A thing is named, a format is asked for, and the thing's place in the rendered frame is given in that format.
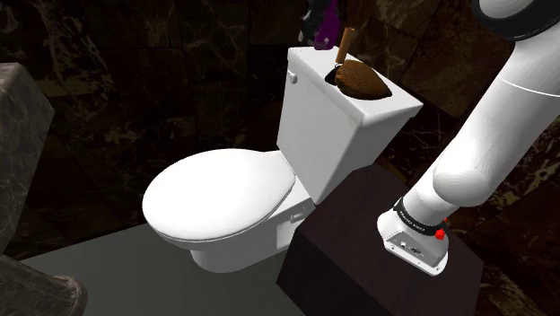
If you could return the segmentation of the purple bottle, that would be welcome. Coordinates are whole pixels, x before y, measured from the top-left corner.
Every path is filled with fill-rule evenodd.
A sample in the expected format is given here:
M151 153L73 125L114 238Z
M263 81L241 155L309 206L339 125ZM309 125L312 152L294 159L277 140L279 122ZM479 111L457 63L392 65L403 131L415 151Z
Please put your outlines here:
M328 50L334 47L340 27L336 10L337 0L331 0L329 7L323 13L323 21L315 35L313 47L316 50Z

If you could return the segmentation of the brown wooden brush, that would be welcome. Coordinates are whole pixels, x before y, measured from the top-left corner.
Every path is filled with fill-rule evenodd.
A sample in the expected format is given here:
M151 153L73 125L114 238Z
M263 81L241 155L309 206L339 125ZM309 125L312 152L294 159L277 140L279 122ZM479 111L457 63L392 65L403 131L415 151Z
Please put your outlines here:
M390 97L391 90L370 66L360 60L346 58L354 33L354 28L345 27L336 66L326 75L325 81L335 85L344 95L358 100L375 101Z

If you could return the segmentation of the white toilet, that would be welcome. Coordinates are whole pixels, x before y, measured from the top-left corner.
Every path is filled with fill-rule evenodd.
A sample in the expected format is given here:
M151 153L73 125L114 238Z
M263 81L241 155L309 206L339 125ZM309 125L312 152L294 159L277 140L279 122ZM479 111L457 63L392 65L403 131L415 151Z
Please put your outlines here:
M377 101L344 95L326 80L336 53L288 49L274 151L206 151L160 172L142 202L154 231L215 273L286 250L314 208L352 171L371 165L422 106L394 83Z

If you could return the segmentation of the dark robot stand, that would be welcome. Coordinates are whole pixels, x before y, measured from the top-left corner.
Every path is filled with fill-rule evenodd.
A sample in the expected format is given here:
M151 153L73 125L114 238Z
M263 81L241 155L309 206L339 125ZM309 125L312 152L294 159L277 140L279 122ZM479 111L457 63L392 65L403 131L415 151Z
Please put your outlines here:
M476 316L483 262L450 229L438 276L385 250L377 218L406 192L373 164L353 171L298 226L277 283L305 316Z

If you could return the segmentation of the grey marble fixture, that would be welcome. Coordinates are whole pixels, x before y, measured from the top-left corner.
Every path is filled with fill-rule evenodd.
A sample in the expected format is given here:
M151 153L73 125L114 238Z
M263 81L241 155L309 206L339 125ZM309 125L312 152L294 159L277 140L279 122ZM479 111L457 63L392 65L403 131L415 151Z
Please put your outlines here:
M0 316L82 316L85 286L4 254L20 221L55 111L29 72L0 63Z

